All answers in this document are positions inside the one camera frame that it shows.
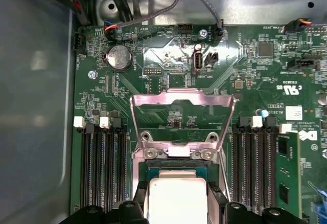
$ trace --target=gray cable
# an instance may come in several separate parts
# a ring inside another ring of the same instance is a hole
[[[210,13],[213,15],[213,17],[216,20],[217,26],[221,28],[221,21],[220,17],[215,9],[215,7],[208,1],[208,0],[200,0],[202,3],[209,9]]]
[[[145,17],[142,17],[140,19],[135,19],[135,20],[132,20],[132,21],[129,21],[129,22],[124,22],[124,23],[118,23],[117,24],[117,27],[126,27],[126,26],[132,26],[132,25],[136,25],[136,24],[140,24],[144,21],[148,21],[148,20],[151,20],[157,16],[159,16],[160,14],[162,13],[165,13],[165,12],[168,12],[169,10],[172,10],[178,3],[179,0],[174,0],[174,2],[166,7],[166,8],[163,8],[163,9],[160,9],[159,11],[153,13],[153,14],[150,14],[148,16],[145,16]]]

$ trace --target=chip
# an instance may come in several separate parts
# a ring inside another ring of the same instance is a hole
[[[118,118],[119,117],[119,111],[117,111],[117,110],[110,111],[109,116],[111,118]]]
[[[106,110],[100,111],[100,117],[106,117],[108,115]]]
[[[92,110],[92,115],[99,115],[99,110]]]
[[[121,118],[113,118],[112,119],[112,126],[114,128],[122,128],[122,119]]]
[[[179,119],[175,119],[173,122],[173,127],[174,128],[179,128]]]
[[[259,57],[272,57],[272,44],[271,43],[259,43],[258,48]]]
[[[239,127],[246,127],[249,125],[248,117],[239,117]]]
[[[279,185],[279,198],[288,204],[288,188],[282,184]]]
[[[327,129],[327,121],[321,121],[321,129]]]
[[[234,98],[235,99],[243,99],[243,94],[241,94],[241,93],[236,93],[236,94],[234,94]]]
[[[234,88],[235,89],[243,89],[244,88],[244,83],[242,80],[237,80],[234,82]]]
[[[278,152],[287,155],[287,140],[280,138],[278,141]]]

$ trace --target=black connector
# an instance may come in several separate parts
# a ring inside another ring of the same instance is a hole
[[[284,33],[301,32],[310,26],[310,23],[311,21],[308,18],[298,18],[284,26]]]
[[[297,71],[303,69],[313,69],[317,68],[316,62],[314,59],[299,59],[299,60],[291,60],[287,62],[287,70]]]
[[[86,37],[78,32],[74,36],[73,50],[77,54],[86,54]]]
[[[192,34],[193,25],[192,24],[183,24],[177,26],[177,34]]]
[[[206,59],[205,59],[205,63],[206,64],[214,64],[218,61],[218,53],[217,52],[210,52],[208,53]]]
[[[213,29],[213,40],[216,42],[220,42],[224,35],[224,20],[221,20],[221,27],[219,28],[217,24],[215,24]]]

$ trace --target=red wire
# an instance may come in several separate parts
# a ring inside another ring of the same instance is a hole
[[[104,31],[107,31],[109,29],[114,29],[114,28],[117,28],[117,24],[116,25],[107,26],[106,28],[104,28]]]
[[[79,4],[79,2],[76,1],[76,0],[73,0],[73,2],[74,2],[74,4],[75,4],[76,8],[77,8],[79,11],[81,11],[81,5]]]

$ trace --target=motherboard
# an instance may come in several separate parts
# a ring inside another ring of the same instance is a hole
[[[181,98],[131,109],[133,96],[190,88],[235,100],[222,145],[231,200],[316,223],[316,189],[327,190],[326,26],[224,26],[217,36],[212,25],[140,25],[118,28],[114,41],[104,33],[82,27],[75,37],[71,212],[132,199],[136,128],[176,144],[223,129],[226,107]],[[203,177],[218,182],[217,165],[207,168]],[[150,172],[140,164],[139,180]]]

